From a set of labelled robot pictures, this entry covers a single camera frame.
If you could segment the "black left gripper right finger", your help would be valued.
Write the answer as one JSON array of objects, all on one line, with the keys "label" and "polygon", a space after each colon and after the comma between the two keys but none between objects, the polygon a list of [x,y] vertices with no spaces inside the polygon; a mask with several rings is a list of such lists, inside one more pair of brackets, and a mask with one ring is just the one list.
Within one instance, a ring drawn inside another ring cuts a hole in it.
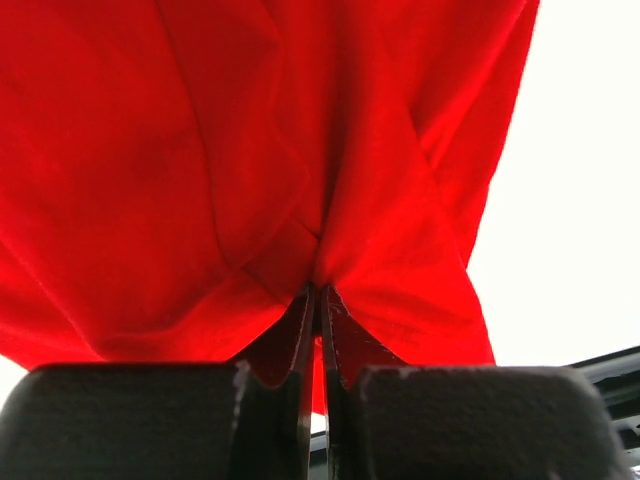
[{"label": "black left gripper right finger", "polygon": [[597,390],[563,367],[411,366],[320,295],[332,479],[629,479]]}]

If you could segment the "red t shirt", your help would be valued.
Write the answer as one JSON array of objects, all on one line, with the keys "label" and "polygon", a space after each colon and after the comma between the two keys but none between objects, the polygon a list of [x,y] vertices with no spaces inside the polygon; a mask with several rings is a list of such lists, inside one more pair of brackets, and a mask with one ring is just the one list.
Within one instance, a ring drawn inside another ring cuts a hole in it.
[{"label": "red t shirt", "polygon": [[1,353],[223,361],[307,283],[490,365],[467,273],[535,1],[5,1]]}]

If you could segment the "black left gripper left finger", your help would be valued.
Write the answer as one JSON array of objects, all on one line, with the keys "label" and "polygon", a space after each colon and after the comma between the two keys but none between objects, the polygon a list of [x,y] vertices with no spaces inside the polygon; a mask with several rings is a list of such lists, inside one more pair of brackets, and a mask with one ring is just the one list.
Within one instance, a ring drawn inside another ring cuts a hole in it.
[{"label": "black left gripper left finger", "polygon": [[1,411],[2,477],[306,478],[315,296],[223,363],[33,370]]}]

